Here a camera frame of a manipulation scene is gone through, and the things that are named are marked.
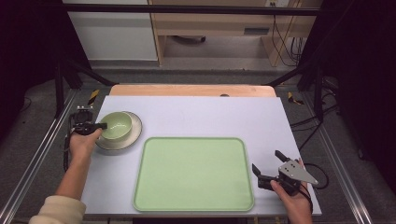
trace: metal rod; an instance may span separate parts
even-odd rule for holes
[[[222,7],[177,5],[109,5],[109,4],[42,4],[44,9],[63,9],[74,12],[134,12],[134,13],[189,13],[189,14],[243,14],[318,16],[335,11],[301,7]]]
[[[314,115],[315,112],[313,110],[313,103],[311,98],[307,96],[307,93],[303,92],[302,94],[304,101],[308,107],[311,115]],[[332,168],[340,182],[340,186],[344,191],[347,201],[349,202],[349,206],[352,209],[353,214],[355,215],[356,220],[359,224],[371,224],[373,223],[369,212],[366,209],[366,206],[361,199],[355,185],[353,184],[353,180],[351,179],[347,168],[344,166],[340,157],[338,156],[337,151],[335,150],[334,145],[332,144],[332,139],[328,135],[325,124],[322,124],[319,127],[320,139],[322,140],[323,145],[325,146],[326,154],[329,158],[330,163],[332,164]]]
[[[14,189],[11,196],[8,198],[6,205],[1,210],[0,223],[8,224],[12,221],[12,218],[14,218],[24,196],[26,195],[27,190],[30,188],[30,185],[35,179],[35,175],[37,174],[41,163],[46,158],[46,155],[50,150],[52,142],[54,141],[56,135],[61,129],[61,126],[64,123],[64,119],[68,111],[70,110],[71,104],[73,103],[76,95],[77,90],[70,90],[62,114],[58,118],[55,118],[52,122],[46,136],[38,147],[37,152],[33,156],[20,182],[18,183],[18,186]]]

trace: white cabinet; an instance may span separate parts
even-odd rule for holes
[[[147,0],[64,0],[75,4],[146,5]],[[69,12],[90,61],[157,61],[148,13]]]

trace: white tabletop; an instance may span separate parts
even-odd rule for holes
[[[247,212],[139,212],[134,209],[134,186],[143,145],[154,136],[238,137],[246,146],[247,164],[254,163],[262,175],[276,176],[283,164],[281,151],[291,159],[299,150],[279,98],[197,96],[107,96],[100,120],[115,111],[135,113],[143,131],[130,147],[107,151],[96,147],[82,201],[88,215],[133,217],[256,217],[286,215],[277,195],[257,187],[251,173],[255,204]],[[313,215],[321,215],[318,200],[309,187]]]

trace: green tray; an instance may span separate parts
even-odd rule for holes
[[[238,138],[152,137],[134,192],[139,211],[247,211],[254,204]]]

